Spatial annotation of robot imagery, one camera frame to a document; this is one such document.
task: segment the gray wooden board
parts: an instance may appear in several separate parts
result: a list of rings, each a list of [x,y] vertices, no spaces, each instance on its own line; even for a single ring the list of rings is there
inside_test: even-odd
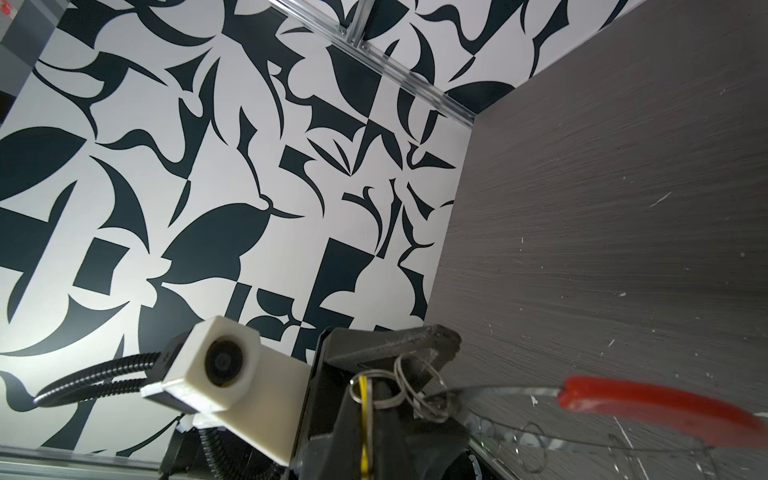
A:
[[[768,412],[765,10],[648,0],[478,116],[427,314],[464,339],[450,385],[610,376]],[[613,419],[501,406],[623,438]],[[721,478],[768,475],[765,451],[717,460]],[[541,477],[617,473],[553,453]]]

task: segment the black and white patterned wall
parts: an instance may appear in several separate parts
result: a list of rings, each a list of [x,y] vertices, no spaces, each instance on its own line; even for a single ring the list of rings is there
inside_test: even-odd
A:
[[[421,325],[470,131],[405,96],[264,0],[73,0],[0,129],[0,444],[158,461],[175,412],[31,396],[217,314]]]
[[[356,0],[310,0],[348,25]],[[642,0],[376,0],[364,38],[475,113]]]

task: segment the metal wire loop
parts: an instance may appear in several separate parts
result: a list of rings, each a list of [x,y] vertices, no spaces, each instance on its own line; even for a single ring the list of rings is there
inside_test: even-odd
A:
[[[366,370],[365,372],[360,372],[349,381],[349,396],[352,397],[352,400],[362,405],[362,399],[355,393],[355,385],[359,383],[361,376],[367,376],[371,379],[389,379],[393,380],[397,383],[397,386],[400,388],[400,391],[397,392],[397,395],[391,396],[388,399],[383,400],[374,400],[373,401],[373,408],[376,410],[385,410],[385,409],[392,409],[396,406],[399,406],[402,401],[406,398],[406,391],[403,389],[403,387],[400,385],[400,382],[398,381],[397,377],[394,373],[387,371],[387,370]]]
[[[402,361],[406,357],[412,357],[417,362],[420,362],[428,371],[429,374],[432,375],[432,378],[437,379],[437,381],[440,383],[440,386],[442,387],[442,392],[445,393],[446,403],[445,408],[440,409],[439,407],[433,405],[430,402],[427,402],[424,400],[424,395],[420,392],[416,392],[411,385],[411,383],[406,378],[405,373],[402,370]],[[412,354],[412,353],[403,353],[402,355],[398,356],[395,359],[395,378],[397,380],[397,383],[400,387],[400,389],[403,392],[406,393],[406,400],[408,400],[408,403],[411,404],[413,407],[414,412],[416,412],[417,415],[421,416],[425,420],[429,420],[430,422],[435,423],[443,423],[445,420],[447,420],[451,415],[450,411],[448,409],[448,386],[445,384],[445,380],[442,379],[438,371],[429,364],[429,362],[426,362],[424,359],[421,359],[420,357]]]

